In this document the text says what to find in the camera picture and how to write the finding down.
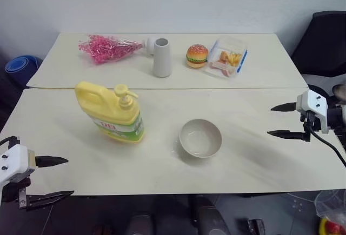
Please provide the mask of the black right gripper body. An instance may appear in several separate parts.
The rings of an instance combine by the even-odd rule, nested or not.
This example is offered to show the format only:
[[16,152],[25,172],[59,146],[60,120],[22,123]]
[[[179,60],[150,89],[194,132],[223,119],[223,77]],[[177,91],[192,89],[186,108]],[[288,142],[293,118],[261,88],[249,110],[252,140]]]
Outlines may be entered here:
[[306,111],[301,113],[301,122],[306,133],[314,133],[315,113],[312,111]]

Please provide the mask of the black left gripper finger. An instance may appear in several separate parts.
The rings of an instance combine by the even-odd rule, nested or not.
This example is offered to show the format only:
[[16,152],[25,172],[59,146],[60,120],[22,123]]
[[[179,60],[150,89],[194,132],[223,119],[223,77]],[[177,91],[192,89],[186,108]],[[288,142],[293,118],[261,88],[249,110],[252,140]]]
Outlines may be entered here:
[[55,156],[36,156],[35,163],[37,167],[51,167],[67,163],[68,160],[62,157]]
[[26,200],[26,210],[37,210],[41,208],[45,208],[48,206],[52,206],[61,200],[69,197],[74,193],[74,190],[72,191],[58,191],[54,193],[49,193],[45,195],[29,195],[27,196]]

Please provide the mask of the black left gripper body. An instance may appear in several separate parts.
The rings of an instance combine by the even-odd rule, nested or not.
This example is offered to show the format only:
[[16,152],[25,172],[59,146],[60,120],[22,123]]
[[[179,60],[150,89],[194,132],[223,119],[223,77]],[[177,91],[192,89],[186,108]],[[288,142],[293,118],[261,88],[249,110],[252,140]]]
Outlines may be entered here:
[[31,185],[31,178],[26,177],[18,183],[8,183],[3,187],[1,202],[17,202],[20,210],[29,209],[29,199],[26,195],[26,188]]

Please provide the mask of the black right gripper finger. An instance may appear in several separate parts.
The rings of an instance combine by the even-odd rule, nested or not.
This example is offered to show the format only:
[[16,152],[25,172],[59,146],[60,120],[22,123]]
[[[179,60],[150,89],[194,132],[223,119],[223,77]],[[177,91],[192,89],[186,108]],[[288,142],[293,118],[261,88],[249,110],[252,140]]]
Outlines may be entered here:
[[303,140],[305,142],[310,141],[309,132],[291,132],[289,130],[274,130],[268,131],[267,134],[283,139]]
[[271,111],[279,111],[279,112],[290,112],[296,110],[296,102],[284,103],[280,105],[276,105],[270,109]]

